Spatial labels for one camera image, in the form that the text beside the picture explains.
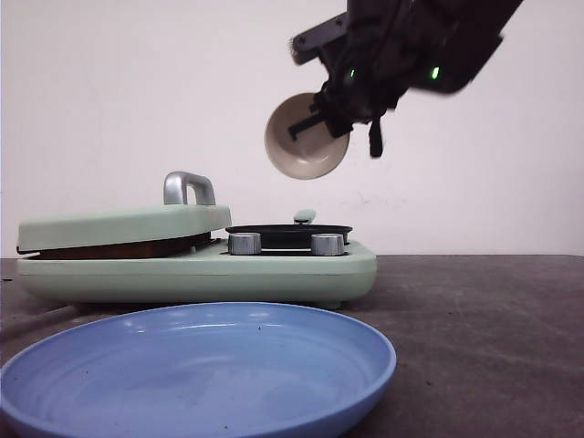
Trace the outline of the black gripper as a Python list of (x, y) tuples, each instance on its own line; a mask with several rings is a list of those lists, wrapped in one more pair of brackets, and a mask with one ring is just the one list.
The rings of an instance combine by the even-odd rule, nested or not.
[(370, 123), (370, 157), (382, 156), (381, 118), (407, 90), (402, 77), (419, 56), (416, 13), (415, 1), (347, 2), (331, 22), (339, 35), (318, 45), (328, 79), (309, 115), (287, 128), (293, 141), (321, 123), (334, 139), (350, 134), (352, 123)]

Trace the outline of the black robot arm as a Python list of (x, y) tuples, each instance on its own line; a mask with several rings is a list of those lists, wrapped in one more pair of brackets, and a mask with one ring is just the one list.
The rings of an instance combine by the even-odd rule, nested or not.
[(340, 15), (291, 39), (294, 62), (317, 58), (328, 79), (309, 116), (288, 136), (322, 123), (333, 138), (354, 124), (370, 127), (370, 156), (383, 152), (381, 118), (408, 89), (454, 94), (501, 44), (501, 32), (521, 0), (348, 1)]

